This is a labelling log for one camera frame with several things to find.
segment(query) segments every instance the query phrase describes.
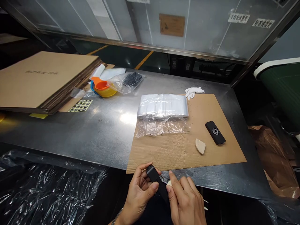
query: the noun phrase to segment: clear plastic bag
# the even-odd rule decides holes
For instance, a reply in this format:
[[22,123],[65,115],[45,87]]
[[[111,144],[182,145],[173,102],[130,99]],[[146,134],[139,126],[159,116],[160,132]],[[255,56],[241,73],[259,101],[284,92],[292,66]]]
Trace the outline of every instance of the clear plastic bag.
[[188,133],[188,103],[184,95],[142,95],[137,111],[136,137]]
[[137,120],[138,130],[135,137],[159,136],[165,133],[188,133],[191,127],[187,120],[183,117],[169,117],[167,119],[140,118]]
[[127,72],[114,76],[107,81],[107,86],[111,89],[120,92],[121,94],[128,94],[134,91],[134,89],[145,78],[145,75],[137,72]]
[[188,117],[188,102],[184,95],[142,95],[137,111],[138,118],[168,119]]

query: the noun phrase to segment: wrist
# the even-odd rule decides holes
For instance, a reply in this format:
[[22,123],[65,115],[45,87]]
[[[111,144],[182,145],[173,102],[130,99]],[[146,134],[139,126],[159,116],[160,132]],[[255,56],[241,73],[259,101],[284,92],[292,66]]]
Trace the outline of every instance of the wrist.
[[129,220],[126,218],[126,212],[124,212],[124,209],[120,212],[116,219],[115,225],[131,225]]

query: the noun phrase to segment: stainless steel table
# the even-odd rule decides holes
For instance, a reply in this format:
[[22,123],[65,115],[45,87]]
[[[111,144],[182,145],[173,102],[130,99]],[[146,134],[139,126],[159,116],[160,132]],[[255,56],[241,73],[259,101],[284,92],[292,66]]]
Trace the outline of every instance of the stainless steel table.
[[146,77],[133,93],[94,97],[86,112],[56,113],[44,120],[6,113],[0,123],[0,142],[126,170],[140,96],[183,94],[186,88],[201,87],[215,94],[247,162],[182,169],[175,174],[191,176],[202,187],[253,198],[273,196],[233,89],[221,83],[139,72]]

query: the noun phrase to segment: yellow floor line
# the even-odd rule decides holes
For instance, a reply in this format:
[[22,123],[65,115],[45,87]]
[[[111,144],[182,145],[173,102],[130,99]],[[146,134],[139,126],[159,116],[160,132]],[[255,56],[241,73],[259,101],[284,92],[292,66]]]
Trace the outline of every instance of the yellow floor line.
[[106,48],[107,46],[109,46],[109,45],[104,45],[104,46],[102,46],[101,48],[98,48],[98,49],[96,49],[95,51],[92,51],[92,52],[88,53],[87,55],[95,54],[96,52],[98,52],[98,51],[100,51],[100,50]]
[[153,51],[149,52],[149,54],[134,69],[139,69],[152,53]]

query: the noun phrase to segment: black remote control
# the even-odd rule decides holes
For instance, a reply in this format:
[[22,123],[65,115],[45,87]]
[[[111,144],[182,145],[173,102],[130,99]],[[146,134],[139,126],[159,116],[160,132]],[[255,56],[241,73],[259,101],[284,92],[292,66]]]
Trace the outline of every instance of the black remote control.
[[216,144],[223,144],[226,141],[213,121],[207,122],[205,126]]
[[169,195],[168,195],[168,192],[166,189],[166,184],[164,182],[162,182],[162,180],[160,179],[160,176],[159,176],[158,172],[156,171],[155,167],[153,165],[148,166],[146,169],[146,173],[152,182],[156,181],[159,183],[158,192],[159,192],[160,196],[164,199],[167,206],[170,208],[170,201],[169,201]]

